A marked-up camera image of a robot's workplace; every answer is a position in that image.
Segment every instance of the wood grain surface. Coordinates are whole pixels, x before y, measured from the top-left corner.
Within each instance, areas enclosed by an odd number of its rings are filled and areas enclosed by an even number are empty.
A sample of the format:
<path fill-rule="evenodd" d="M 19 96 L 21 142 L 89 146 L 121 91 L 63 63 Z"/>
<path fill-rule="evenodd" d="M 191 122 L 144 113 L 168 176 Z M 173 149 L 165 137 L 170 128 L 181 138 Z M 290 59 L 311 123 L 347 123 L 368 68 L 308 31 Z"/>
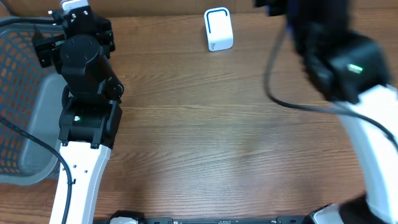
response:
<path fill-rule="evenodd" d="M 59 9 L 59 0 L 3 0 L 18 16 L 48 16 Z M 224 6 L 231 13 L 264 12 L 253 8 L 253 0 L 89 0 L 93 10 L 104 17 L 177 16 L 203 14 L 207 9 Z M 360 9 L 398 8 L 397 0 L 351 0 Z"/>
<path fill-rule="evenodd" d="M 398 9 L 360 9 L 353 17 L 397 73 Z M 126 91 L 96 218 L 118 209 L 174 218 L 307 214 L 364 192 L 336 116 L 281 108 L 264 96 L 262 74 L 283 19 L 232 19 L 233 48 L 214 53 L 201 15 L 111 19 L 111 63 Z M 288 40 L 272 89 L 289 102 L 327 105 Z M 0 223 L 48 223 L 56 184 L 1 184 Z"/>

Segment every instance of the small white box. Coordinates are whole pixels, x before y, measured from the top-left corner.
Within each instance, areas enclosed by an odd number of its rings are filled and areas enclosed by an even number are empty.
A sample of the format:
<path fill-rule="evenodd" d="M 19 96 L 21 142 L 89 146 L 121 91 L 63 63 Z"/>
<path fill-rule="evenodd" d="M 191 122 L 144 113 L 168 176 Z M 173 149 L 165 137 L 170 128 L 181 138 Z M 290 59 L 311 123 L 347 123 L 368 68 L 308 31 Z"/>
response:
<path fill-rule="evenodd" d="M 231 14 L 225 7 L 205 12 L 205 26 L 210 51 L 230 49 L 234 44 Z"/>

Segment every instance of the green led light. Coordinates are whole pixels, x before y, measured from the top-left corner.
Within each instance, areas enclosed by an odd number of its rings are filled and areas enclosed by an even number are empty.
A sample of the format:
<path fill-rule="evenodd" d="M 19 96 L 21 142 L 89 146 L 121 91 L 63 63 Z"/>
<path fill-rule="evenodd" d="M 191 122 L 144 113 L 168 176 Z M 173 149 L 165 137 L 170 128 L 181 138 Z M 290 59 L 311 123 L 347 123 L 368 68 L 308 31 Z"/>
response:
<path fill-rule="evenodd" d="M 355 72 L 360 74 L 363 71 L 363 68 L 357 66 L 357 65 L 353 65 L 353 64 L 349 64 L 348 65 L 348 70 L 350 70 L 351 72 Z"/>
<path fill-rule="evenodd" d="M 64 40 L 57 41 L 55 43 L 55 46 L 59 46 L 59 45 L 63 44 L 64 42 L 65 42 Z"/>

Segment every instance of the black cable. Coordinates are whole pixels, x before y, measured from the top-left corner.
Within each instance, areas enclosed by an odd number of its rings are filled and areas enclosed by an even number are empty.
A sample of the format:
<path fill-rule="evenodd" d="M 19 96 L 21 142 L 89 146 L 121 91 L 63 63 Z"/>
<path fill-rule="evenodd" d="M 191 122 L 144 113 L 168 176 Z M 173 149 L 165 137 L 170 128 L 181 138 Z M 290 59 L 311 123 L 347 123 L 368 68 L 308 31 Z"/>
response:
<path fill-rule="evenodd" d="M 67 173 L 67 179 L 68 179 L 68 192 L 67 192 L 67 201 L 65 204 L 65 211 L 63 212 L 63 217 L 62 217 L 62 224 L 66 224 L 67 218 L 68 218 L 69 207 L 70 207 L 70 199 L 72 197 L 72 185 L 73 185 L 72 173 L 70 172 L 67 162 L 63 159 L 61 154 L 59 152 L 57 152 L 53 147 L 49 146 L 47 143 L 41 141 L 40 139 L 36 138 L 35 136 L 25 132 L 21 128 L 18 128 L 16 125 L 14 125 L 10 121 L 8 121 L 6 118 L 3 118 L 2 116 L 0 116 L 0 123 L 7 126 L 9 129 L 12 129 L 13 131 L 20 134 L 21 136 L 23 136 L 27 139 L 30 139 L 33 142 L 36 142 L 37 144 L 39 144 L 40 146 L 46 148 L 53 155 L 55 155 L 56 158 L 59 159 L 59 161 L 65 168 L 65 172 Z"/>
<path fill-rule="evenodd" d="M 29 18 L 17 18 L 8 19 L 0 22 L 0 27 L 8 26 L 15 23 L 30 23 L 30 24 L 54 24 L 56 23 L 52 19 L 29 19 Z"/>
<path fill-rule="evenodd" d="M 287 103 L 284 102 L 282 100 L 277 99 L 271 92 L 271 88 L 270 88 L 270 80 L 271 80 L 271 73 L 272 73 L 272 69 L 274 67 L 276 58 L 278 56 L 279 50 L 282 47 L 283 41 L 285 39 L 285 27 L 282 27 L 282 30 L 279 32 L 277 39 L 275 41 L 274 46 L 272 47 L 271 50 L 271 54 L 268 58 L 267 61 L 267 66 L 266 66 L 266 71 L 264 73 L 264 89 L 266 91 L 266 95 L 267 97 L 273 101 L 274 103 L 277 103 L 278 105 L 284 106 L 286 108 L 292 108 L 292 109 L 296 109 L 296 110 L 303 110 L 303 111 L 311 111 L 311 112 L 319 112 L 319 113 L 328 113 L 328 114 L 337 114 L 337 115 L 343 115 L 343 116 L 350 116 L 350 117 L 354 117 L 354 118 L 359 118 L 362 119 L 364 121 L 367 121 L 373 125 L 375 125 L 375 127 L 379 128 L 382 132 L 385 133 L 386 138 L 388 138 L 388 140 L 391 141 L 391 143 L 394 145 L 394 147 L 397 149 L 398 151 L 398 143 L 394 137 L 394 135 L 383 125 L 381 125 L 380 123 L 378 123 L 377 121 L 368 118 L 367 116 L 361 115 L 359 113 L 356 113 L 354 111 L 350 111 L 350 110 L 339 110 L 339 109 L 334 109 L 334 108 L 321 108 L 321 107 L 317 107 L 317 106 L 307 106 L 307 105 L 295 105 L 292 103 Z"/>
<path fill-rule="evenodd" d="M 62 97 L 61 97 L 61 104 L 62 108 L 65 109 L 67 107 L 67 104 L 69 102 L 69 93 L 70 93 L 70 87 L 69 85 L 65 85 L 62 90 Z"/>
<path fill-rule="evenodd" d="M 0 0 L 0 5 L 2 5 L 7 12 L 10 14 L 10 16 L 14 16 L 15 14 L 11 11 L 10 7 L 4 2 L 4 0 Z"/>

